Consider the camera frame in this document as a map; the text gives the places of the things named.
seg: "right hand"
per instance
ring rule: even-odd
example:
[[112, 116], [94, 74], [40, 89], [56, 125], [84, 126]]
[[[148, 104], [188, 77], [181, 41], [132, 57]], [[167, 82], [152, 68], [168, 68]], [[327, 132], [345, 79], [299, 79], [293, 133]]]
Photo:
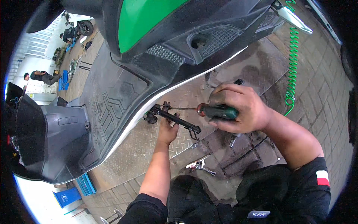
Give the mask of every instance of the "right hand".
[[248, 133], [264, 129], [272, 116], [272, 109], [266, 106], [251, 87], [237, 84], [221, 84], [209, 97], [209, 105], [226, 104], [239, 111], [235, 120], [211, 119], [209, 124], [231, 133]]

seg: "blue trash bin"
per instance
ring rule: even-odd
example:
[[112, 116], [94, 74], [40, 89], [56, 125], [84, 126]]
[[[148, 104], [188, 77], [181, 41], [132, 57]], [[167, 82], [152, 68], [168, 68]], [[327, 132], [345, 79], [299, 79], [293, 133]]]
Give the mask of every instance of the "blue trash bin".
[[57, 199], [61, 208], [82, 198], [81, 195], [79, 194], [77, 188], [75, 188], [75, 187], [65, 190], [65, 191], [57, 192], [57, 193], [53, 192], [53, 194], [55, 195], [55, 198]]

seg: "sleeve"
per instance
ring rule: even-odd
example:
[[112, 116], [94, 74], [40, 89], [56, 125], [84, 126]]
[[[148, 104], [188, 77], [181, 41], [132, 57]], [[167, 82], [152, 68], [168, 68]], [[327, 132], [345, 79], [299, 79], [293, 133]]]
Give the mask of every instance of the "sleeve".
[[118, 224], [162, 224], [167, 221], [168, 209], [161, 200], [147, 194], [139, 194], [129, 204], [126, 214]]
[[284, 201], [285, 213], [296, 221], [322, 223], [328, 215], [331, 200], [326, 162], [317, 157], [293, 172]]

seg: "forearm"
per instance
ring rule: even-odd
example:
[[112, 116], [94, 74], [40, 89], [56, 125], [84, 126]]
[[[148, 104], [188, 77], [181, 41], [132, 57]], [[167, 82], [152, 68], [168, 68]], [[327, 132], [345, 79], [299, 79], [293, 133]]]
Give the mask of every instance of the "forearm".
[[139, 190], [140, 194], [147, 194], [160, 199], [164, 205], [166, 205], [170, 186], [168, 148], [168, 144], [157, 142], [149, 168]]
[[272, 109], [270, 112], [271, 119], [262, 131], [275, 143], [291, 169], [323, 157], [320, 143], [309, 131]]

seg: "left hand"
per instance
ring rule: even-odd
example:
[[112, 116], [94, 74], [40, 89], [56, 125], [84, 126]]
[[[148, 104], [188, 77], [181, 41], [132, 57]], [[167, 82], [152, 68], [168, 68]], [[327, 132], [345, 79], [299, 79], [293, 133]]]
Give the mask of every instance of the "left hand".
[[[170, 106], [170, 103], [166, 103], [164, 101], [164, 105]], [[179, 124], [175, 123], [173, 127], [170, 125], [172, 123], [171, 120], [166, 118], [162, 118], [159, 126], [159, 135], [157, 139], [157, 143], [164, 143], [169, 146], [169, 144], [176, 139], [176, 135], [178, 134]]]

